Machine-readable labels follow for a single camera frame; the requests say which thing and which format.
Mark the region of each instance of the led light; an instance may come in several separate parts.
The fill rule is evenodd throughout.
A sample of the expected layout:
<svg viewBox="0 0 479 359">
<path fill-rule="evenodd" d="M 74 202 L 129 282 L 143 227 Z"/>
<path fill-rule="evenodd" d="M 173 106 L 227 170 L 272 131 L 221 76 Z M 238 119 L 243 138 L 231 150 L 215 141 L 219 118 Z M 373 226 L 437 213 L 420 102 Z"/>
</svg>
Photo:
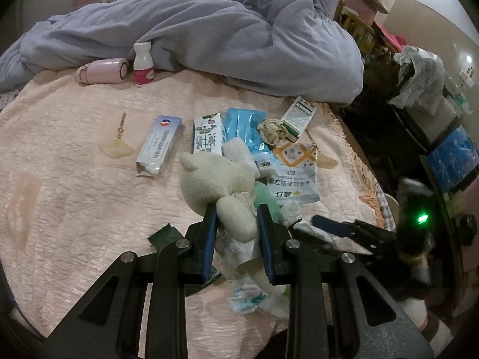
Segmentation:
<svg viewBox="0 0 479 359">
<path fill-rule="evenodd" d="M 423 224 L 427 221 L 429 216 L 427 214 L 422 214 L 421 216 L 418 217 L 418 223 Z"/>
</svg>

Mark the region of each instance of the gray comforter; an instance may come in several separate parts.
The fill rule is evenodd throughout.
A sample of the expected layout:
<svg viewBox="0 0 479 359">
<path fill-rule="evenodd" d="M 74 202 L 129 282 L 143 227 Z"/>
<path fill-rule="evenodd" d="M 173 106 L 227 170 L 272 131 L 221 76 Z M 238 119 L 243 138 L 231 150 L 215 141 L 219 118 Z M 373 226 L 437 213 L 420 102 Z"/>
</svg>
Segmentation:
<svg viewBox="0 0 479 359">
<path fill-rule="evenodd" d="M 322 0 L 119 0 L 39 22 L 0 57 L 0 92 L 44 69 L 134 59 L 151 41 L 155 68 L 223 75 L 271 95 L 350 103 L 363 85 L 352 37 Z"/>
</svg>

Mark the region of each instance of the pink bottle label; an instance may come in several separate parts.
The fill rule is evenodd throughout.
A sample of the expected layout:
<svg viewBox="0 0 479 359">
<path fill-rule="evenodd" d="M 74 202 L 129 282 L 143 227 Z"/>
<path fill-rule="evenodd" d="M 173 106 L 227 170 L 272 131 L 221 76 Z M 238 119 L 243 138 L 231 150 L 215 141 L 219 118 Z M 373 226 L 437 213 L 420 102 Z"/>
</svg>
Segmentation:
<svg viewBox="0 0 479 359">
<path fill-rule="evenodd" d="M 135 84 L 146 85 L 153 82 L 153 79 L 155 79 L 155 72 L 152 67 L 144 70 L 135 70 Z"/>
</svg>

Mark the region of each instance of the white bottle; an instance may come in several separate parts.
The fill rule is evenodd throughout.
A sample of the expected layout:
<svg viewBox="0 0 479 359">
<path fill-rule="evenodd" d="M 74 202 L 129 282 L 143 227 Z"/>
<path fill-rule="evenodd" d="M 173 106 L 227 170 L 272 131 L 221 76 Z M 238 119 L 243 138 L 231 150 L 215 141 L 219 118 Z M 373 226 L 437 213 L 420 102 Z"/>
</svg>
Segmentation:
<svg viewBox="0 0 479 359">
<path fill-rule="evenodd" d="M 133 69 L 135 70 L 135 85 L 142 87 L 153 82 L 155 72 L 153 71 L 153 59 L 149 53 L 151 42 L 135 43 L 134 49 L 137 53 Z"/>
</svg>

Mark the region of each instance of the bed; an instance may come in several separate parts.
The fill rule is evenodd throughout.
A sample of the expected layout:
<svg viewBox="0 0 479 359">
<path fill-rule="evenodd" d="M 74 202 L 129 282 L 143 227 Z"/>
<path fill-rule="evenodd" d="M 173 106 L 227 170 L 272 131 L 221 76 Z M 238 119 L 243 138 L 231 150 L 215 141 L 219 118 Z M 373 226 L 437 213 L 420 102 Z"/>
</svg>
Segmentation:
<svg viewBox="0 0 479 359">
<path fill-rule="evenodd" d="M 194 117 L 229 107 L 281 117 L 292 102 L 192 70 L 157 73 L 144 88 L 131 81 L 83 86 L 72 70 L 43 71 L 0 113 L 0 256 L 19 308 L 43 336 L 122 252 L 154 252 L 147 237 L 163 225 L 185 233 L 201 219 L 178 188 L 177 157 L 191 149 Z M 339 164 L 318 168 L 321 201 L 303 206 L 304 218 L 322 214 L 383 226 L 387 214 L 381 214 L 374 177 L 329 106 L 317 107 L 308 130 Z M 135 154 L 111 158 L 102 152 L 116 138 L 123 113 L 123 140 L 135 153 L 158 114 L 182 117 L 185 132 L 162 177 L 135 177 Z M 362 251 L 349 239 L 337 246 Z M 286 327 L 270 315 L 236 315 L 226 299 L 234 286 L 222 282 L 187 299 L 191 358 L 253 358 Z"/>
</svg>

